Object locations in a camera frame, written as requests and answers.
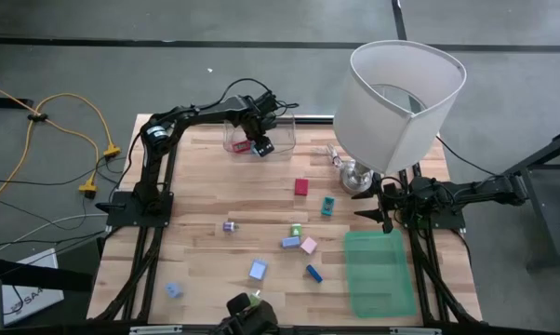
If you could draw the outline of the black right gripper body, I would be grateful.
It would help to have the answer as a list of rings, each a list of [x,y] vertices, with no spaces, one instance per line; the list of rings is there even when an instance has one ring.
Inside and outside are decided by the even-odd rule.
[[[372,181],[381,214],[379,223],[382,224],[384,233],[390,233],[393,230],[393,221],[389,217],[389,212],[399,209],[405,204],[408,198],[407,186],[396,177],[382,177],[377,172],[373,173]]]

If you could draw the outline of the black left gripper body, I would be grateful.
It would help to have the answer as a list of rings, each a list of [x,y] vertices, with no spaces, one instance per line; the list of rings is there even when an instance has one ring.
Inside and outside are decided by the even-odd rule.
[[[247,111],[240,117],[240,125],[245,131],[248,140],[262,137],[267,130],[276,128],[275,111],[278,109],[276,96],[265,92],[256,99],[251,96],[242,96],[247,104]]]

